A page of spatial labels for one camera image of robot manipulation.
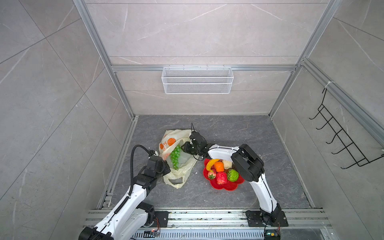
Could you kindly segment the fake green grape bunch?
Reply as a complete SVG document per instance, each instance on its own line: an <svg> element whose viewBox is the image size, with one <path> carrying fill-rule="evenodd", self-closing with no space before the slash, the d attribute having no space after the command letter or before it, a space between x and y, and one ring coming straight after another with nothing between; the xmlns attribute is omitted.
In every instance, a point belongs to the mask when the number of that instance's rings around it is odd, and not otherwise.
<svg viewBox="0 0 384 240"><path fill-rule="evenodd" d="M170 158L173 165L173 169L179 169L179 158L180 158L181 147L177 145L175 149L171 152Z"/></svg>

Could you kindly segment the fake red strawberry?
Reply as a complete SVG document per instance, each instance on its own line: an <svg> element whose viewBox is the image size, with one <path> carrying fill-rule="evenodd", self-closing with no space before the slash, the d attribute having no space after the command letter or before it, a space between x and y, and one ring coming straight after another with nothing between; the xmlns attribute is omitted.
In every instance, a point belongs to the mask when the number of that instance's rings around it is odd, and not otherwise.
<svg viewBox="0 0 384 240"><path fill-rule="evenodd" d="M217 172L216 170L208 171L207 177L209 180L214 180L216 178Z"/></svg>

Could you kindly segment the cream translucent plastic bag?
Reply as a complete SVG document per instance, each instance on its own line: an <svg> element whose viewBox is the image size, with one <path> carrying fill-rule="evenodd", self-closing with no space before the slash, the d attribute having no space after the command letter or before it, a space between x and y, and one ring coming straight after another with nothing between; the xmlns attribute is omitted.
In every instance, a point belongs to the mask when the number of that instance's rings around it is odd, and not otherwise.
<svg viewBox="0 0 384 240"><path fill-rule="evenodd" d="M182 145L190 142L191 130L167 130L159 143L160 156L170 166L171 172L164 175L165 184L180 189L188 180L197 160L183 152Z"/></svg>

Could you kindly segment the fake cream garlic bulb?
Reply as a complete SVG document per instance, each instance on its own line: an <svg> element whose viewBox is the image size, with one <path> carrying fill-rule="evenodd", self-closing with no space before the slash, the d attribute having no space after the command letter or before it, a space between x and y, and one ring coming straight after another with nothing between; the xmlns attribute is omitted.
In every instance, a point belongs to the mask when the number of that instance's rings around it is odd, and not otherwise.
<svg viewBox="0 0 384 240"><path fill-rule="evenodd" d="M233 168L233 162L222 160L222 163L225 170L229 170Z"/></svg>

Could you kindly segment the aluminium rail frame front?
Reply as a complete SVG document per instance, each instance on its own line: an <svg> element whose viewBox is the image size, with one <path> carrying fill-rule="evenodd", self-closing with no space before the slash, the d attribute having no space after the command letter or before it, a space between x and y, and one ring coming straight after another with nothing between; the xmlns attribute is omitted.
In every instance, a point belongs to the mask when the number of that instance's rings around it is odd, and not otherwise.
<svg viewBox="0 0 384 240"><path fill-rule="evenodd" d="M162 209L168 211L166 228L141 227L129 240L336 240L337 236L322 209L285 209L288 227L249 227L246 211ZM107 210L89 211L85 227L93 228Z"/></svg>

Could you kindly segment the red flower-shaped plastic plate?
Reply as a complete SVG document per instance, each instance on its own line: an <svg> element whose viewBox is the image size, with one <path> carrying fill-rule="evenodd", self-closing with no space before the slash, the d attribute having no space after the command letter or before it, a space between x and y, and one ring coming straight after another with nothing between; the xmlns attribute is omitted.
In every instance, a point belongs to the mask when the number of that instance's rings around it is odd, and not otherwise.
<svg viewBox="0 0 384 240"><path fill-rule="evenodd" d="M216 190L234 191L245 182L232 162L205 159L204 165L203 176Z"/></svg>

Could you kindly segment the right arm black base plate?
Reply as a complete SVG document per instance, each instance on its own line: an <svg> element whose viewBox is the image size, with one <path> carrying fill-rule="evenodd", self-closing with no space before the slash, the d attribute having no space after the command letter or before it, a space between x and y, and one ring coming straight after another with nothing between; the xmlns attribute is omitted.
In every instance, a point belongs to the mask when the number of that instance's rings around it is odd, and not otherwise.
<svg viewBox="0 0 384 240"><path fill-rule="evenodd" d="M264 211L246 211L249 227L288 227L288 220L283 211L268 214Z"/></svg>

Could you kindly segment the fake orange fruit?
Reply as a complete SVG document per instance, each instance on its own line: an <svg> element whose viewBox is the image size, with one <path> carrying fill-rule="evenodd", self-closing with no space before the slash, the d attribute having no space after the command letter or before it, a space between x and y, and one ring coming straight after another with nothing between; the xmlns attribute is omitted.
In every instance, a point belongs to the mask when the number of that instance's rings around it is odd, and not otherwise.
<svg viewBox="0 0 384 240"><path fill-rule="evenodd" d="M217 173L225 171L224 163L220 161L214 163L214 168Z"/></svg>

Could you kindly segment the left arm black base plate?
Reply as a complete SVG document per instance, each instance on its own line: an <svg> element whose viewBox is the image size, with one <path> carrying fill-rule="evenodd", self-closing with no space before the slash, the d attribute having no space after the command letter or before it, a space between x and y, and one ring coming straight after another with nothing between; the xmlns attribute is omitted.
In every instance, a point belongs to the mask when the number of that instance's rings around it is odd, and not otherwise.
<svg viewBox="0 0 384 240"><path fill-rule="evenodd" d="M166 228L168 226L169 214L170 213L168 211L155 211L153 213L149 213L145 227Z"/></svg>

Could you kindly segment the fake yellow banana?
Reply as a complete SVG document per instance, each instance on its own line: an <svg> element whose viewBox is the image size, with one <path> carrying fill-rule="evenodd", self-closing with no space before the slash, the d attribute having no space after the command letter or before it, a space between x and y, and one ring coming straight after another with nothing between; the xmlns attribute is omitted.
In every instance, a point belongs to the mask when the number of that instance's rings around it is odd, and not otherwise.
<svg viewBox="0 0 384 240"><path fill-rule="evenodd" d="M208 163L206 164L206 170L211 172L212 171L212 167L214 166L215 163L219 162L220 159L211 159L208 161Z"/></svg>

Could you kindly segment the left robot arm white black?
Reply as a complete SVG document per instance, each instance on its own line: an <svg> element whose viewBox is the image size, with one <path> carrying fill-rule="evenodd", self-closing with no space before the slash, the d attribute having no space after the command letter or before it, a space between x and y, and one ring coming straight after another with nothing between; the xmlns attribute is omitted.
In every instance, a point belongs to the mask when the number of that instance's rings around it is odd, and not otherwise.
<svg viewBox="0 0 384 240"><path fill-rule="evenodd" d="M85 227L80 240L129 240L143 226L155 220L154 206L144 202L158 179L170 173L170 167L161 157L152 155L148 164L133 178L134 184L106 217L93 228Z"/></svg>

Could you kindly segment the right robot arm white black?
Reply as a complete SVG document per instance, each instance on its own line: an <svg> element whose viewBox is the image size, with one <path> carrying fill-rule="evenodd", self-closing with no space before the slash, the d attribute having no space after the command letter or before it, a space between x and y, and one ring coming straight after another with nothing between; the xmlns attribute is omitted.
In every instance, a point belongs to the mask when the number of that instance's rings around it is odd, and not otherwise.
<svg viewBox="0 0 384 240"><path fill-rule="evenodd" d="M248 181L260 204L262 220L266 225L275 226L283 211L274 198L265 175L264 162L247 144L239 147L223 147L209 144L200 133L192 131L190 141L183 144L183 152L197 156L199 160L219 159L232 162L240 176Z"/></svg>

